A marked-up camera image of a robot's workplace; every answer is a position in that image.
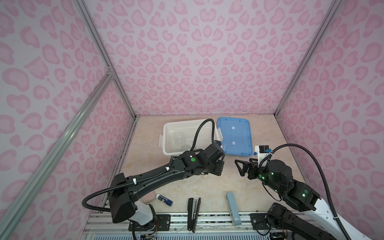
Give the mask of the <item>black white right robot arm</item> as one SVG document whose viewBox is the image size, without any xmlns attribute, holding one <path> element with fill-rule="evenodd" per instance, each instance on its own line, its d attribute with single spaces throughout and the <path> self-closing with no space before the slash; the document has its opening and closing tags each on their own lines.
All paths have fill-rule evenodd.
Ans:
<svg viewBox="0 0 384 240">
<path fill-rule="evenodd" d="M 271 160 L 265 167 L 250 159 L 235 160 L 242 177 L 257 179 L 263 186 L 278 193 L 292 209 L 310 217 L 320 226 L 316 227 L 295 215 L 279 203 L 273 203 L 267 211 L 264 223 L 274 229 L 292 231 L 307 240 L 367 240 L 368 236 L 357 230 L 348 221 L 335 216 L 331 206 L 309 185 L 293 178 L 292 169 L 280 160 Z"/>
</svg>

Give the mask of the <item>white plastic storage bin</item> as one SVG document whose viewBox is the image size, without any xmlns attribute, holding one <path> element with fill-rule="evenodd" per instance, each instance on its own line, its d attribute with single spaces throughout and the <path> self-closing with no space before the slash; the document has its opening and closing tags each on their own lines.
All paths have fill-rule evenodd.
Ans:
<svg viewBox="0 0 384 240">
<path fill-rule="evenodd" d="M 160 148 L 166 156 L 179 156 L 189 150 L 194 141 L 198 127 L 203 122 L 190 120 L 181 122 L 166 123 L 163 133 L 160 135 Z M 199 132 L 195 149 L 205 149 L 212 143 L 212 123 L 206 123 Z"/>
</svg>

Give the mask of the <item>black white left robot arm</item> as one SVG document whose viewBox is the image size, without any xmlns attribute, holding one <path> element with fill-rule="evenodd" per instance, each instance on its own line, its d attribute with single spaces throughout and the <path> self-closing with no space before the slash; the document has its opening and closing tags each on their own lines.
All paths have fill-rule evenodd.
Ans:
<svg viewBox="0 0 384 240">
<path fill-rule="evenodd" d="M 214 141 L 205 150 L 186 151 L 172 157 L 169 164 L 136 176 L 116 175 L 108 193 L 113 223 L 131 219 L 139 211 L 139 203 L 146 194 L 169 183 L 201 174 L 220 176 L 224 168 L 225 152 L 221 142 Z"/>
</svg>

